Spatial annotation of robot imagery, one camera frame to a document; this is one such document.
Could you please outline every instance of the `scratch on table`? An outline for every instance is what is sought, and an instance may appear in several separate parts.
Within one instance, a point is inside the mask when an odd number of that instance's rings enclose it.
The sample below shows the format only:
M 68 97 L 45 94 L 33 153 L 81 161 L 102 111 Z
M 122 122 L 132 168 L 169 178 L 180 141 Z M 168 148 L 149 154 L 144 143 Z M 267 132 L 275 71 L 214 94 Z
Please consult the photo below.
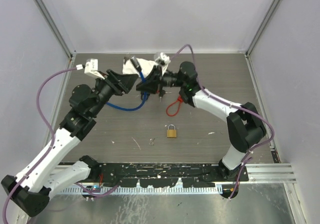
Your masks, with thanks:
M 139 148 L 139 149 L 140 149 L 140 151 L 141 151 L 141 148 L 140 148 L 140 146 L 139 146 L 138 142 L 137 142 L 133 137 L 131 137 L 131 138 L 134 140 L 134 142 L 137 144 L 138 148 Z

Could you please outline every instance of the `concrete floor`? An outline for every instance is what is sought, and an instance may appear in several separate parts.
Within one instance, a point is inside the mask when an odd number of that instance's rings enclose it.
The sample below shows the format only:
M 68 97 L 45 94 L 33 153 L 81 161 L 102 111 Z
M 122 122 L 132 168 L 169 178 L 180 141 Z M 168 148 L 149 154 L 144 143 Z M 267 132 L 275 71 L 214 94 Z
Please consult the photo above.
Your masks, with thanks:
M 123 57 L 123 54 L 78 54 L 74 64 L 97 58 L 100 71 L 112 69 L 122 73 Z M 137 54 L 136 57 L 152 60 L 153 54 Z M 207 89 L 232 102 L 252 102 L 258 107 L 243 54 L 196 54 L 195 58 L 198 76 Z M 191 55 L 181 54 L 168 69 L 177 72 L 183 61 L 191 61 Z M 70 110 L 69 97 L 79 84 L 93 87 L 95 80 L 82 71 L 72 72 L 58 124 Z M 106 106 L 96 118 L 93 130 L 63 161 L 75 162 L 89 155 L 100 162 L 217 163 L 230 146 L 226 123 L 187 104 L 182 104 L 177 116 L 167 116 L 166 108 L 177 99 L 179 88 L 166 90 L 172 93 L 167 93 L 161 102 L 157 95 L 151 95 L 138 111 L 126 112 Z M 135 87 L 129 94 L 113 96 L 109 101 L 126 108 L 141 103 Z M 177 138 L 166 137 L 170 124 L 176 126 Z M 154 139 L 154 145 L 149 145 L 150 139 Z M 252 163 L 273 163 L 268 145 L 254 151 Z

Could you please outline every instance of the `white cloth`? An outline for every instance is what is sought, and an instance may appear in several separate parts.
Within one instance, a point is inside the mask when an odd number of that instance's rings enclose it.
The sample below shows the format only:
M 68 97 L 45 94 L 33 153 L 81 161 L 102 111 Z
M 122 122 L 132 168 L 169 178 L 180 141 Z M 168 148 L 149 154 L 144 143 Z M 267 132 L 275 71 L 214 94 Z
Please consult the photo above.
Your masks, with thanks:
M 154 66 L 159 65 L 154 60 L 145 60 L 145 59 L 137 58 L 137 61 L 140 64 L 140 67 L 142 69 L 143 77 L 145 77 L 145 78 L 150 74 L 150 72 L 152 71 Z M 164 65 L 162 67 L 162 75 L 165 74 L 165 72 L 166 72 L 166 70 L 168 68 L 168 65 L 169 64 L 166 64 L 166 65 Z M 131 63 L 130 59 L 127 60 L 126 63 L 123 63 L 122 73 L 123 74 L 138 74 L 139 77 L 141 77 L 139 72 L 135 69 L 134 65 Z

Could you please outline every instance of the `padlock body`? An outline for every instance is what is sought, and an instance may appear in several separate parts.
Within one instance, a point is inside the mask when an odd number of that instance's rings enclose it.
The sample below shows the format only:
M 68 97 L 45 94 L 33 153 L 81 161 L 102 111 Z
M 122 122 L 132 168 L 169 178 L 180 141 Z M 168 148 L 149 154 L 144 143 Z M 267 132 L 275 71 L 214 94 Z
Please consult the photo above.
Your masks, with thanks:
M 177 130 L 169 129 L 166 131 L 167 138 L 176 138 L 177 137 Z

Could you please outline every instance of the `red loop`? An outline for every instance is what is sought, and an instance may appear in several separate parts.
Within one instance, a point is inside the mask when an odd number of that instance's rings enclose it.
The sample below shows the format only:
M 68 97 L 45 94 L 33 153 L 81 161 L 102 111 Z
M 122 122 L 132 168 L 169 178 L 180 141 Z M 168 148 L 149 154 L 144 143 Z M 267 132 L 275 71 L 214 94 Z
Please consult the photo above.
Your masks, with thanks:
M 182 100 L 181 96 L 178 97 L 178 99 L 171 103 L 170 105 L 168 105 L 168 107 L 166 108 L 165 112 L 169 117 L 174 117 L 175 115 L 178 114 L 178 112 L 180 111 L 180 107 L 181 107 L 181 103 L 183 103 L 184 101 Z M 179 103 L 178 109 L 176 110 L 176 112 L 174 114 L 169 114 L 169 108 L 172 107 L 174 104 Z

